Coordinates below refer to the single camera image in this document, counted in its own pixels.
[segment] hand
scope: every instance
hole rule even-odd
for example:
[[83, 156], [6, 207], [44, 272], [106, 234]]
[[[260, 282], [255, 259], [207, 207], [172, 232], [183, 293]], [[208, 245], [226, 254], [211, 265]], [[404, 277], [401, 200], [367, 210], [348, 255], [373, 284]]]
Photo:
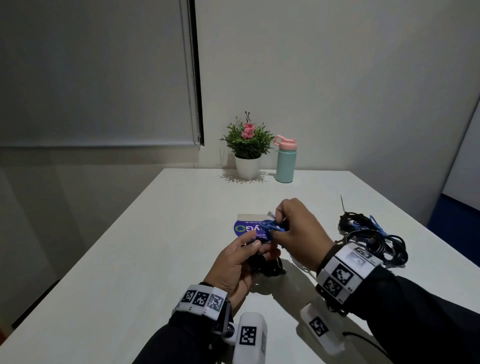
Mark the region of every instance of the hand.
[[283, 200], [275, 210], [275, 220], [288, 220], [289, 231], [272, 231], [273, 243], [288, 250], [308, 269], [316, 271], [334, 245], [316, 217], [296, 198]]
[[204, 279], [204, 282], [227, 292], [234, 314], [245, 300], [252, 285], [252, 274], [246, 260], [258, 251], [266, 260], [274, 260], [280, 256], [280, 249], [275, 243], [262, 245], [260, 240], [256, 240], [250, 245], [243, 246], [255, 236], [257, 232], [252, 230], [236, 238], [220, 252]]

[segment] teal bottle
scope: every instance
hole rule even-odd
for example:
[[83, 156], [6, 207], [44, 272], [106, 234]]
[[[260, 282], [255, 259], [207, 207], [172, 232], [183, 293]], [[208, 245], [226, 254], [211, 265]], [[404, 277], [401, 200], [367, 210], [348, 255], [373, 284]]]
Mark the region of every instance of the teal bottle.
[[290, 183], [293, 181], [293, 173], [295, 172], [297, 141], [277, 135], [273, 144], [278, 146], [275, 179], [282, 183]]

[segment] purple label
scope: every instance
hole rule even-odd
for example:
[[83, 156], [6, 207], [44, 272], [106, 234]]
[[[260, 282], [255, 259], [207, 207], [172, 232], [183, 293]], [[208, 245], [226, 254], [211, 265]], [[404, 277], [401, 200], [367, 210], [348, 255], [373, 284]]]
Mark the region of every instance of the purple label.
[[260, 229], [259, 226], [258, 226], [260, 223], [261, 223], [261, 221], [240, 221], [240, 220], [237, 220], [237, 222], [235, 222], [235, 225], [233, 225], [233, 231], [235, 231], [235, 234], [237, 236], [240, 236], [240, 235], [246, 233], [247, 231], [255, 230], [255, 231], [257, 231], [257, 236], [259, 238], [266, 239], [267, 235], [265, 234], [265, 231]]

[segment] person's left hand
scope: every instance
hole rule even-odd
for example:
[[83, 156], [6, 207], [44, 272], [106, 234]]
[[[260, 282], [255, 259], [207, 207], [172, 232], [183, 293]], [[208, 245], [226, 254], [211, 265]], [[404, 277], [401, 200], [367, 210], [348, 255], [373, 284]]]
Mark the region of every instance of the person's left hand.
[[266, 260], [274, 260], [280, 256], [280, 250], [275, 243], [262, 245], [259, 240], [256, 240], [250, 245], [243, 246], [255, 236], [257, 232], [252, 230], [236, 238], [220, 252], [204, 279], [204, 282], [227, 292], [234, 314], [245, 300], [252, 285], [252, 274], [246, 260], [258, 251]]

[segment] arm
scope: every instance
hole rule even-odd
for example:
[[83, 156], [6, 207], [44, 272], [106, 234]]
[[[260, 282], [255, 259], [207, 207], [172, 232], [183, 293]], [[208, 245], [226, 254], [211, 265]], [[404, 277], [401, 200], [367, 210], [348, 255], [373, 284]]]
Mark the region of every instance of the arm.
[[[272, 232], [300, 263], [320, 271], [340, 248], [297, 199], [277, 208], [288, 232]], [[408, 279], [377, 267], [345, 302], [345, 308], [367, 321], [372, 334], [395, 364], [480, 362], [480, 315], [445, 301]]]
[[[262, 245], [257, 240], [244, 246], [255, 236], [255, 231], [245, 233], [222, 250], [201, 283], [227, 292], [234, 313], [245, 300], [252, 284], [246, 260], [257, 252], [262, 253], [267, 260], [280, 256], [280, 250], [273, 243]], [[133, 364], [214, 363], [226, 346], [211, 333], [214, 323], [203, 315], [175, 312], [168, 324], [151, 337]]]

